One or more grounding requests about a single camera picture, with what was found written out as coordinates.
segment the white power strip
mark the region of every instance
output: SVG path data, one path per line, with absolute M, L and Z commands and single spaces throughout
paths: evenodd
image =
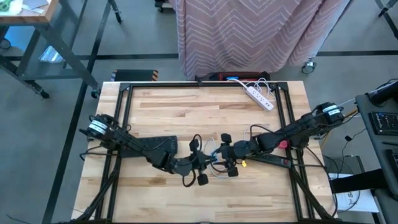
M 261 93 L 259 93 L 253 86 L 246 89 L 246 94 L 250 96 L 258 105 L 267 110 L 272 110 L 274 105 L 267 100 Z

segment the keyboard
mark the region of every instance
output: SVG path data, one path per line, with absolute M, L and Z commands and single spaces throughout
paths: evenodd
M 398 136 L 398 114 L 370 112 L 369 117 L 376 134 Z
M 151 138 L 139 138 L 143 144 L 146 145 L 148 149 L 155 148 L 159 144 L 161 144 L 164 141 L 164 144 L 162 144 L 157 150 L 164 150 L 170 154 L 176 154 L 177 153 L 177 137 L 176 136 L 162 136 L 162 137 L 151 137 Z M 128 157 L 139 157 L 142 156 L 138 152 L 134 151 L 125 151 L 122 150 L 120 153 L 120 156 L 122 158 L 128 158 Z
M 390 162 L 390 166 L 398 179 L 398 149 L 387 149 L 386 155 Z

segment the concrete floor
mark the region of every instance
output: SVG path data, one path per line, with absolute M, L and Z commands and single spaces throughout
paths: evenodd
M 71 0 L 79 13 L 81 0 Z M 163 14 L 149 0 L 118 0 L 124 23 L 120 26 L 109 15 L 99 54 L 169 54 L 177 53 L 175 15 Z M 89 55 L 100 24 L 105 1 L 89 1 L 73 51 Z M 335 27 L 321 51 L 341 50 L 398 50 L 398 41 L 387 22 L 377 18 L 379 9 L 374 0 L 356 0 Z M 398 6 L 389 11 L 398 24 Z M 26 47 L 32 32 L 30 27 L 11 29 L 7 35 L 13 49 L 3 52 L 18 55 Z M 298 67 L 285 67 L 272 74 L 273 80 L 303 80 L 311 106 L 325 101 L 342 103 L 374 89 L 396 77 L 397 56 L 317 57 L 317 69 L 310 75 L 300 73 Z M 108 81 L 114 69 L 156 69 L 161 80 L 184 80 L 177 59 L 168 60 L 97 60 L 93 75 L 99 82 Z M 26 87 L 0 71 L 0 223 L 15 223 L 6 214 L 30 223 L 40 223 L 49 197 L 60 153 L 65 143 L 69 123 L 75 107 L 80 80 L 39 81 L 51 99 L 43 100 Z M 97 101 L 87 93 L 78 127 L 86 127 L 88 115 L 96 111 Z M 345 105 L 345 111 L 353 104 Z M 328 156 L 340 157 L 344 136 L 354 135 L 364 128 L 361 118 L 333 131 L 323 148 Z M 78 154 L 87 143 L 76 134 L 63 180 L 53 222 L 70 218 L 75 201 L 82 161 Z M 360 155 L 366 170 L 379 167 L 366 133 L 348 144 L 346 154 Z M 362 213 L 341 214 L 345 220 L 371 223 Z

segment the black metal frame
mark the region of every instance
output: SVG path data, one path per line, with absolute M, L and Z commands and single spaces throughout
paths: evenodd
M 180 82 L 180 83 L 179 82 L 175 82 L 175 83 L 173 83 L 173 82 L 170 82 L 170 83 L 162 83 L 162 82 L 158 82 L 158 83 L 157 82 L 121 83 L 120 87 L 119 87 L 119 94 L 118 94 L 118 99 L 116 102 L 116 109 L 115 109 L 114 117 L 117 120 L 119 119 L 121 103 L 123 100 L 124 92 L 126 90 L 127 90 L 127 101 L 126 101 L 126 107 L 125 107 L 124 118 L 123 118 L 123 127 L 124 128 L 127 127 L 127 125 L 128 125 L 128 117 L 129 117 L 130 107 L 131 107 L 131 103 L 132 103 L 132 93 L 133 93 L 133 89 L 135 87 L 198 87 L 198 86 L 203 86 L 203 87 L 237 86 L 237 87 L 239 87 L 241 85 L 239 83 L 234 83 L 234 82 L 221 83 L 221 82 L 200 82 L 200 81 L 198 81 L 198 82 Z M 286 122 L 285 122 L 284 110 L 282 107 L 282 100 L 280 97 L 280 90 L 284 91 L 289 120 L 290 120 L 290 122 L 294 121 L 294 112 L 293 112 L 292 102 L 290 99 L 289 87 L 288 87 L 287 82 L 275 82 L 275 83 L 271 84 L 271 88 L 275 91 L 280 125 L 282 127 L 284 127 L 284 126 L 286 126 Z M 291 148 L 286 149 L 286 154 L 289 159 L 292 159 L 291 150 L 292 150 Z M 116 158 L 115 169 L 119 170 L 121 168 L 121 160 L 122 160 L 121 156 L 118 156 Z M 297 161 L 299 164 L 304 164 L 303 157 L 300 153 L 297 153 Z M 108 178 L 110 165 L 111 165 L 111 156 L 106 156 L 101 186 L 104 185 L 105 181 Z M 308 187 L 308 179 L 307 179 L 307 173 L 305 171 L 305 167 L 300 167 L 299 171 L 300 171 L 300 175 L 301 175 L 305 185 Z M 296 212 L 297 220 L 299 221 L 299 223 L 332 223 L 330 220 L 315 219 L 315 213 L 314 213 L 312 204 L 310 203 L 309 199 L 307 199 L 307 198 L 306 198 L 305 202 L 307 205 L 309 218 L 303 217 L 297 183 L 293 177 L 292 171 L 289 170 L 289 172 L 290 172 L 290 181 L 292 184 L 292 193 L 293 193 L 293 199 L 294 199 L 294 204 L 295 204 L 295 212 Z M 112 220 L 112 218 L 113 218 L 114 206 L 116 203 L 116 192 L 117 192 L 117 188 L 118 188 L 118 179 L 119 179 L 119 174 L 116 177 L 116 180 L 114 181 L 114 183 L 112 185 L 111 195 L 110 195 L 110 199 L 109 199 L 108 213 L 106 215 L 107 220 Z M 96 209 L 96 213 L 95 213 L 96 220 L 101 219 L 102 210 L 103 210 L 103 201 L 98 205 L 98 208 Z

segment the striped fabric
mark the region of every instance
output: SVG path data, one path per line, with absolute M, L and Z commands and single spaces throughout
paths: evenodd
M 170 0 L 189 80 L 209 72 L 276 72 L 314 57 L 349 0 Z

